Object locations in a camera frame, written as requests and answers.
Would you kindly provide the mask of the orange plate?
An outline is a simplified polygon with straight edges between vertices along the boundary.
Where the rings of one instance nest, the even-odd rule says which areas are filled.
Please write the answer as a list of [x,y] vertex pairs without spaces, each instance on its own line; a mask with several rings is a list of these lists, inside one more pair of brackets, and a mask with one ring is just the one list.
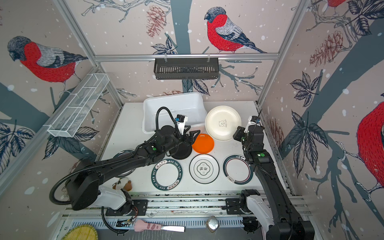
[[208,134],[199,134],[195,143],[192,145],[193,150],[199,154],[210,153],[215,146],[214,139]]

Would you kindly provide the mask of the large cream bear plate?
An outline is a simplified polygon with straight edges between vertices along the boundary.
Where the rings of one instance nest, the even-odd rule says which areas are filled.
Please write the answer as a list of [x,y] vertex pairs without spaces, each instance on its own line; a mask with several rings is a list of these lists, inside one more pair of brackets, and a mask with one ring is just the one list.
[[232,107],[218,106],[207,114],[205,127],[210,135],[232,135],[242,123],[239,113]]

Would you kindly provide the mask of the green red rim plate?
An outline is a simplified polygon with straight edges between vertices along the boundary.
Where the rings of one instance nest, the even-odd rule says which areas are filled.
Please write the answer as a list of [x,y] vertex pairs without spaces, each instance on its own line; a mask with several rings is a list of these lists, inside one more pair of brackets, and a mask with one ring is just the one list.
[[236,185],[248,184],[253,178],[250,165],[246,162],[246,158],[241,155],[230,155],[225,158],[223,172],[225,177]]

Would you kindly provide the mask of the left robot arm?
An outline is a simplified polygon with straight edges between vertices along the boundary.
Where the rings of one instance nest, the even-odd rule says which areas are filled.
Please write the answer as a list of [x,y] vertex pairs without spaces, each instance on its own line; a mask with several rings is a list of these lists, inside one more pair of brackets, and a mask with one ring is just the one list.
[[103,184],[132,169],[138,169],[162,161],[167,154],[176,153],[180,145],[192,146],[199,130],[187,126],[186,116],[171,117],[172,125],[160,128],[155,134],[138,145],[131,154],[121,155],[104,161],[78,165],[76,170],[60,179],[49,193],[55,205],[71,205],[75,211],[96,206],[100,202],[115,203],[121,208],[128,200],[128,194],[118,190],[103,190]]

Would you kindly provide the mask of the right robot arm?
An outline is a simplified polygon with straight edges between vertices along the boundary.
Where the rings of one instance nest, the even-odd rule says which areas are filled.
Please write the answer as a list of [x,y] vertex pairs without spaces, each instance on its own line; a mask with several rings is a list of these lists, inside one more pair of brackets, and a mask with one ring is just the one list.
[[246,162],[254,168],[262,184],[269,207],[257,194],[245,197],[247,211],[252,212],[263,228],[264,240],[313,240],[315,229],[292,204],[276,172],[271,155],[264,149],[264,127],[237,127],[233,139],[241,142]]

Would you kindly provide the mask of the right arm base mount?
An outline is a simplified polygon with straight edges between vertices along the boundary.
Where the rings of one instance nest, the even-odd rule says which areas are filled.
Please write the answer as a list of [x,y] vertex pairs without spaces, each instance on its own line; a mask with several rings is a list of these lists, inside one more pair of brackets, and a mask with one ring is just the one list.
[[227,215],[249,215],[250,212],[246,212],[241,208],[241,201],[235,198],[229,198],[225,200],[225,206],[222,210],[227,212]]

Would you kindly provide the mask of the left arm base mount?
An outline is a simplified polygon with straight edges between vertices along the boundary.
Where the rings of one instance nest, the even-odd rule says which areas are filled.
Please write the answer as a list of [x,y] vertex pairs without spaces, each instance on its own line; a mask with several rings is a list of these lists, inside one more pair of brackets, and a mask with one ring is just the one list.
[[117,210],[107,208],[106,216],[145,216],[148,208],[148,202],[148,200],[132,200],[131,202],[125,203]]

